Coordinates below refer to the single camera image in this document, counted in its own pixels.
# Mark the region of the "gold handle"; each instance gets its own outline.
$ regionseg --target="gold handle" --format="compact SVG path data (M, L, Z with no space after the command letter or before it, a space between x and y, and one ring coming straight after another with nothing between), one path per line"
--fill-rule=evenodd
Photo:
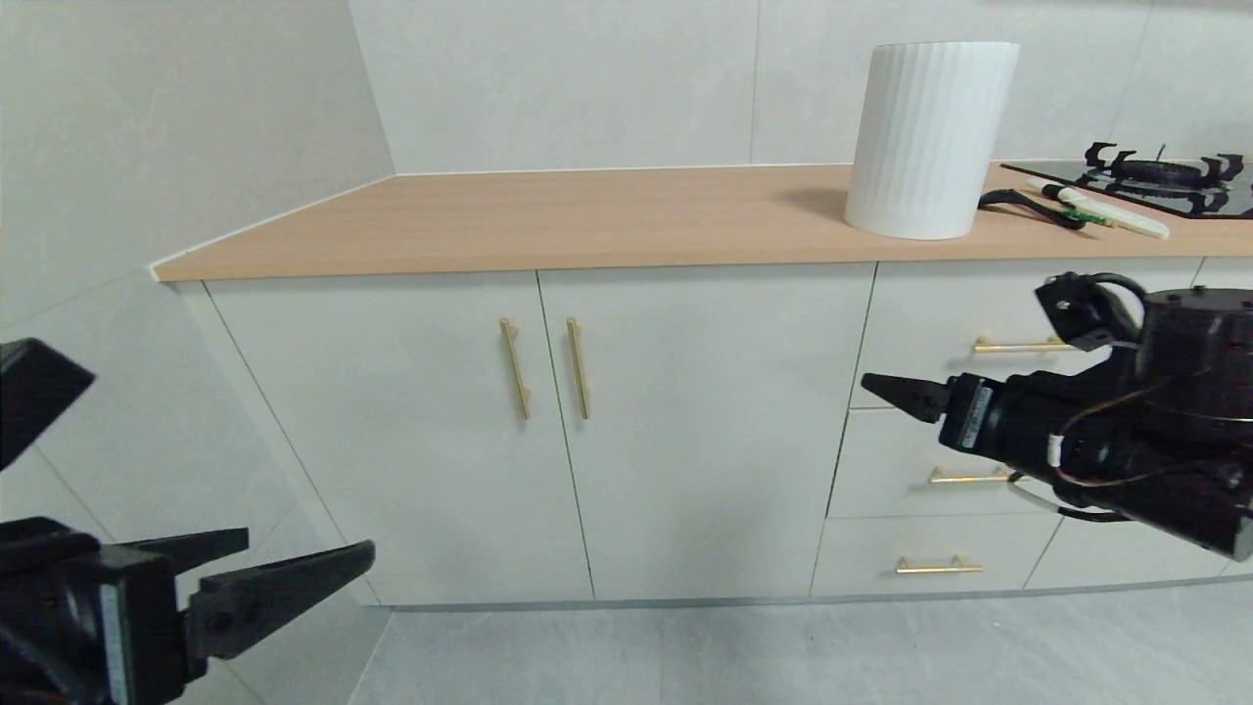
M975 354L985 352L1074 352L1078 347L1066 343L1056 334L1050 334L1044 342L992 342L986 334L975 338L970 351Z
M944 472L944 468L936 468L931 471L931 477L927 478L927 485L967 485L967 483L980 483L980 482L1009 482L1010 470L1005 466L997 466L992 475L990 476L950 476Z
M898 576L921 576L921 575L935 575L935 574L981 574L984 572L982 566L975 566L967 563L961 556L954 556L952 562L947 566L915 566L910 563L910 560L901 556L901 560L896 563L896 575Z
M586 421L591 418L591 413L588 411L588 381L583 374L583 346L579 344L579 332L583 328L579 321L566 318L565 329L570 333L570 358L574 361L574 383L579 386L579 411Z
M531 388L523 384L523 368L517 364L517 326L509 318L500 318L500 332L505 336L505 347L509 348L509 364L514 368L514 387L517 388L517 404L523 408L523 421L531 418Z

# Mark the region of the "white wall tile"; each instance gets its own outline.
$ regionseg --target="white wall tile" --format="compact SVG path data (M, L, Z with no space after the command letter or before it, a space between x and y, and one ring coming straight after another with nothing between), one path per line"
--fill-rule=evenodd
M0 331L98 376L36 442L118 541L249 527L294 505L178 294L135 272Z
M1158 3L1114 139L1175 158L1253 155L1253 3Z
M391 173L345 0L5 3L0 324Z
M35 447L0 473L0 522L26 517L56 520L103 542L110 538Z
M257 547L252 565L325 551L299 508ZM362 607L341 590L231 661L236 674L272 705L347 702L391 612Z
M1109 135L1150 0L762 0L753 162L851 162L871 50L1021 44L995 155L1074 157Z
M757 0L352 0L397 172L748 160Z

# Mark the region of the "gray tile floor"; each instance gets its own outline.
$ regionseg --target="gray tile floor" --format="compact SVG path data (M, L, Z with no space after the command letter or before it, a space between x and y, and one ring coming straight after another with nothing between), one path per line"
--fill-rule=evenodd
M1253 702L1253 581L392 617L352 705Z

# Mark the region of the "black glass cooktop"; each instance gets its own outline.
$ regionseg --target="black glass cooktop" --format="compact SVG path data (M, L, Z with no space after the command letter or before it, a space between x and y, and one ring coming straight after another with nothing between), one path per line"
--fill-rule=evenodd
M1004 165L1185 218L1253 219L1253 167L1244 168L1239 154L1163 162L1115 148L1098 142L1084 159Z

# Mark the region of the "white cylindrical vase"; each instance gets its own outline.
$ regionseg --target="white cylindrical vase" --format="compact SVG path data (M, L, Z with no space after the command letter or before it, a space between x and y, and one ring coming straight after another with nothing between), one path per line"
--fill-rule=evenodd
M1017 55L1006 41L877 46L848 224L910 239L970 232Z

